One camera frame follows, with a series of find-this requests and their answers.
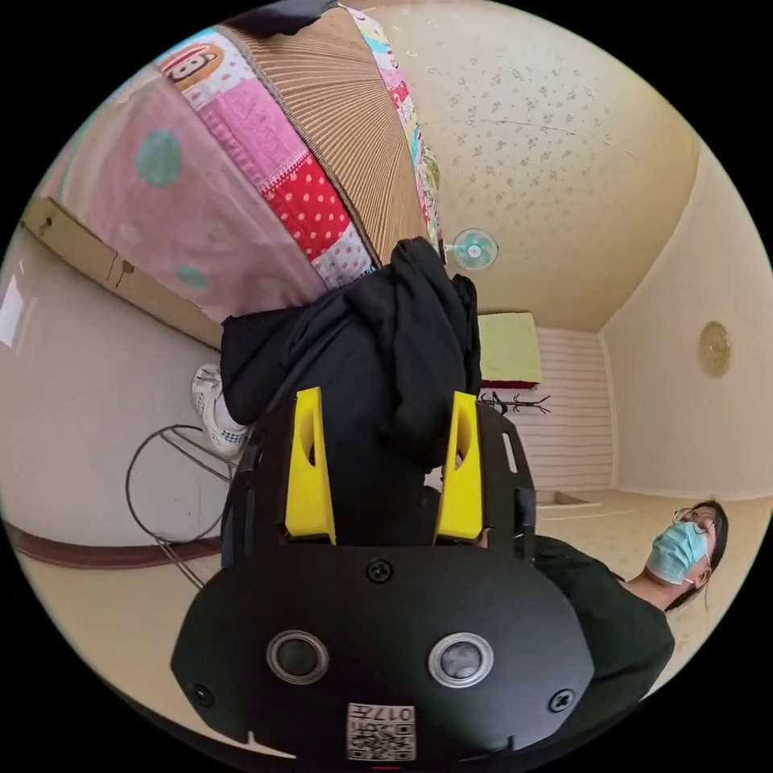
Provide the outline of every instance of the surgical mask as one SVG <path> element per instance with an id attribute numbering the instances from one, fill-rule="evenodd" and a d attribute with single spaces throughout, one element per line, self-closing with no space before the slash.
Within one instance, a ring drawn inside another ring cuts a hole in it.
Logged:
<path id="1" fill-rule="evenodd" d="M 708 554 L 709 541 L 693 523 L 676 523 L 652 543 L 647 568 L 661 580 L 681 585 L 687 573 Z"/>

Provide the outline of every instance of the white sneaker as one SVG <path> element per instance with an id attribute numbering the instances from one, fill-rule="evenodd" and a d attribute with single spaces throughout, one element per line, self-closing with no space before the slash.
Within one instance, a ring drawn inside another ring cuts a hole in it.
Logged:
<path id="1" fill-rule="evenodd" d="M 196 371 L 191 381 L 191 400 L 196 413 L 201 417 L 209 441 L 224 458 L 237 457 L 247 438 L 247 427 L 240 428 L 234 422 L 233 427 L 224 428 L 215 419 L 215 402 L 223 394 L 223 381 L 220 368 L 208 362 Z"/>

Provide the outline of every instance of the black hair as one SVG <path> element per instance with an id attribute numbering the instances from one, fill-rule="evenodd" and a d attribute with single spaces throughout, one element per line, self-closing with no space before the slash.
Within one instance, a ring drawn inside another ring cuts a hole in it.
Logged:
<path id="1" fill-rule="evenodd" d="M 727 513 L 725 513 L 725 508 L 717 502 L 716 499 L 707 499 L 705 502 L 699 502 L 698 504 L 693 505 L 692 509 L 697 510 L 699 507 L 710 507 L 714 511 L 714 515 L 717 519 L 717 542 L 714 544 L 714 549 L 711 551 L 711 556 L 709 557 L 709 560 L 711 561 L 711 573 L 714 574 L 722 561 L 722 557 L 725 555 L 725 548 L 727 547 L 727 531 L 729 527 Z M 670 612 L 671 610 L 675 610 L 683 604 L 686 604 L 696 593 L 699 593 L 708 584 L 708 582 L 705 582 L 700 588 L 696 588 L 694 585 L 692 588 L 685 590 L 679 598 L 666 607 L 666 611 Z"/>

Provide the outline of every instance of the qr code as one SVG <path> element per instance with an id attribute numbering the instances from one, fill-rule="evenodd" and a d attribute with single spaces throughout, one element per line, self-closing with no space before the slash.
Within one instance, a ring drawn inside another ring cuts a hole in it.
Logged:
<path id="1" fill-rule="evenodd" d="M 367 762 L 408 762 L 416 759 L 413 706 L 350 703 L 346 718 L 349 759 Z"/>

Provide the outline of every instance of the person's leg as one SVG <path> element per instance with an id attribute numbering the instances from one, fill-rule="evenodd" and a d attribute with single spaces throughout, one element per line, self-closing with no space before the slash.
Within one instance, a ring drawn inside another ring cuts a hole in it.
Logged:
<path id="1" fill-rule="evenodd" d="M 220 368 L 214 363 L 202 365 L 191 382 L 191 398 L 215 450 L 233 458 L 242 451 L 247 427 L 234 421 L 223 399 Z"/>

